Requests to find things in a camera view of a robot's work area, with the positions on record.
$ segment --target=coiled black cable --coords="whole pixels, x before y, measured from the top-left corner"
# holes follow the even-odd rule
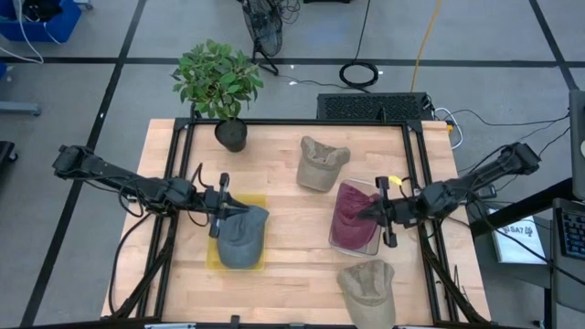
[[[370,2],[371,2],[371,0],[367,0],[366,16],[364,17],[364,25],[362,26],[362,33],[359,36],[359,44],[357,45],[356,57],[354,58],[354,60],[352,60],[348,64],[345,64],[339,70],[339,79],[341,79],[341,81],[343,81],[347,86],[354,88],[354,89],[357,89],[357,90],[362,90],[363,92],[366,92],[365,90],[363,90],[365,87],[369,87],[378,81],[378,68],[376,67],[376,65],[371,64],[371,63],[367,63],[364,61],[357,61],[357,57],[359,56],[359,50],[362,48],[362,39],[364,38],[364,31],[366,30],[367,14],[369,13]],[[373,73],[372,79],[370,79],[366,82],[353,82],[353,81],[348,80],[346,78],[346,69],[349,69],[353,66],[360,66],[360,67],[371,70]]]

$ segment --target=yellow cable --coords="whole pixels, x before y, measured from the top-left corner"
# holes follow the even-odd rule
[[[437,5],[435,5],[435,11],[432,13],[431,21],[429,22],[429,27],[427,27],[427,33],[424,34],[424,39],[420,44],[419,55],[417,56],[417,61],[414,64],[414,73],[412,74],[412,83],[410,84],[410,92],[414,91],[414,85],[417,82],[417,73],[419,72],[419,62],[420,57],[422,56],[422,51],[424,50],[424,45],[427,43],[427,39],[432,31],[432,26],[435,24],[435,18],[439,14],[439,10],[441,9],[441,0],[437,0]]]

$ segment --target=gray baseball cap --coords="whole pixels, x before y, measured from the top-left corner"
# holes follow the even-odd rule
[[[258,263],[264,248],[264,227],[268,215],[267,210],[250,206],[248,212],[229,217],[221,223],[218,254],[226,267],[244,270]]]

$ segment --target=beige baseball cap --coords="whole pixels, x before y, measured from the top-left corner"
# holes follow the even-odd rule
[[[382,260],[357,264],[341,270],[337,275],[349,317],[358,329],[388,329],[394,326],[393,276],[392,267]]]
[[[301,140],[302,156],[296,173],[299,185],[327,192],[335,184],[341,166],[349,162],[351,152],[317,142],[309,136]]]

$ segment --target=baseball cap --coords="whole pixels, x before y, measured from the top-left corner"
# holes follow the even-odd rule
[[[301,151],[296,182],[323,192],[334,186],[341,166],[349,162],[351,155],[346,147],[328,146],[309,136],[301,139]]]
[[[339,185],[331,223],[331,239],[337,247],[358,250],[372,240],[377,222],[359,218],[357,214],[378,199],[378,194],[368,196],[349,184]]]
[[[388,329],[396,322],[392,277],[383,260],[371,260],[343,269],[337,275],[349,317],[358,329]]]
[[[264,248],[264,227],[269,212],[250,205],[250,210],[221,222],[218,254],[230,269],[248,269],[260,260]]]

